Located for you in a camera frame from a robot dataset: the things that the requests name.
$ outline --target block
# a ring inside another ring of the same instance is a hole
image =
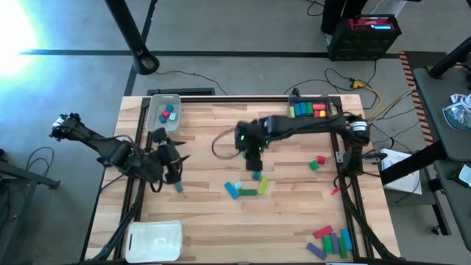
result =
[[[177,119],[177,114],[176,113],[170,113],[169,120],[174,121]]]
[[[161,116],[163,116],[165,119],[168,119],[170,116],[170,111],[168,110],[162,111]]]
[[[294,115],[296,117],[300,117],[301,116],[301,106],[299,104],[295,104],[294,105]]]
[[[232,184],[226,183],[226,184],[224,184],[224,187],[226,187],[227,191],[229,191],[229,194],[233,199],[238,198],[238,193],[237,193],[236,189],[233,187]]]
[[[322,237],[322,243],[324,244],[324,253],[325,254],[333,254],[332,240],[330,239],[330,235],[323,236]]]
[[[343,237],[339,237],[340,258],[348,258],[347,247]]]
[[[181,181],[175,183],[174,186],[175,186],[175,189],[177,190],[178,193],[182,193],[182,191],[183,191],[183,185],[182,185],[182,182],[181,182]]]
[[[241,196],[255,196],[258,192],[256,189],[240,189],[238,190],[238,193]]]
[[[260,180],[261,173],[260,172],[253,172],[252,173],[252,179],[254,180]]]
[[[337,238],[337,233],[330,233],[330,240],[332,240],[333,254],[340,254],[339,238]]]
[[[314,104],[312,104],[312,109],[313,110],[325,110],[325,104],[324,103],[314,103]]]
[[[308,115],[308,108],[306,107],[306,103],[301,102],[300,106],[301,106],[301,115],[302,116],[307,116]]]
[[[312,104],[306,102],[306,107],[308,108],[308,116],[312,116]]]
[[[328,225],[326,227],[323,227],[323,228],[317,230],[316,232],[314,232],[312,234],[313,234],[314,238],[320,239],[321,237],[326,236],[326,235],[328,235],[332,232],[333,232],[332,227],[330,225]]]
[[[319,165],[324,165],[325,164],[325,156],[318,155],[317,156],[317,163]]]
[[[308,243],[308,245],[306,246],[306,248],[311,251],[314,255],[317,256],[317,258],[320,258],[322,259],[323,261],[325,261],[325,259],[327,258],[327,254],[325,254],[322,250],[320,250],[318,247],[314,246],[314,244],[312,243]]]
[[[344,238],[345,246],[347,250],[353,250],[352,240],[350,239],[350,233],[348,232],[348,228],[340,229],[341,237]]]
[[[317,163],[317,161],[312,161],[309,163],[309,167],[312,169],[312,170],[317,170],[319,168],[319,164]]]
[[[236,190],[240,190],[242,188],[242,182],[238,181],[234,183],[234,187]]]
[[[294,113],[294,107],[293,106],[289,107],[289,116],[292,117],[292,118],[296,117],[296,114]]]
[[[160,123],[167,123],[167,120],[162,115],[159,115],[159,121]]]
[[[260,195],[263,195],[265,193],[267,183],[268,183],[268,178],[262,177],[262,181],[260,181],[260,185],[258,186],[258,193]]]

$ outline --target red block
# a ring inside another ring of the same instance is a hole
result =
[[[318,156],[317,156],[317,163],[318,163],[319,165],[324,165],[324,163],[325,163],[325,157],[324,157],[324,156],[321,156],[321,155],[318,155]]]
[[[162,111],[161,115],[165,118],[168,119],[170,116],[170,112],[168,110]]]
[[[320,230],[317,230],[316,232],[312,233],[312,235],[314,236],[314,238],[320,239],[321,237],[326,236],[326,235],[328,235],[328,234],[330,234],[330,233],[332,233],[332,232],[333,232],[332,227],[331,227],[330,225],[328,225],[328,226],[326,226],[326,227],[324,227],[324,228],[322,228],[322,229],[320,229]]]
[[[324,103],[312,104],[312,109],[313,110],[325,110],[325,104]]]

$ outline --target blue block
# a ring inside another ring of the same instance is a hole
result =
[[[323,261],[325,261],[325,259],[327,258],[327,254],[325,254],[322,250],[320,250],[318,247],[314,246],[314,244],[312,243],[308,243],[308,245],[306,246],[306,248],[311,251],[314,255],[317,256],[317,258],[320,258],[322,259]]]
[[[162,115],[159,116],[159,121],[160,121],[160,123],[166,123],[167,122],[167,120]]]
[[[300,117],[301,116],[301,106],[299,104],[296,104],[294,106],[294,115],[296,117]]]
[[[348,233],[348,229],[340,229],[340,234],[341,237],[345,240],[345,247],[347,247],[347,250],[353,250],[352,241],[350,240],[350,234]]]
[[[260,172],[253,172],[252,173],[252,179],[254,180],[260,180],[261,173]]]
[[[230,196],[232,196],[233,199],[238,198],[238,192],[234,188],[234,186],[230,183],[224,184],[224,187],[226,187],[227,191],[229,191]]]
[[[340,254],[339,239],[337,233],[330,233],[330,239],[332,239],[333,254]]]
[[[306,106],[306,103],[300,103],[301,104],[301,115],[302,116],[307,116],[308,115],[308,106]]]

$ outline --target bright light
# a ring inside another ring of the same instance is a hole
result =
[[[18,54],[36,45],[35,33],[17,0],[0,0],[0,33],[0,74],[17,73],[32,59]]]

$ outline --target purple block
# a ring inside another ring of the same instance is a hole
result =
[[[332,239],[333,254],[340,254],[339,239],[337,233],[330,233],[330,239]]]
[[[312,243],[308,243],[308,245],[306,246],[306,248],[311,251],[314,255],[317,256],[317,258],[320,258],[322,259],[323,261],[325,261],[325,259],[327,258],[327,254],[325,254],[322,250],[320,250],[318,247],[314,246],[314,244]]]

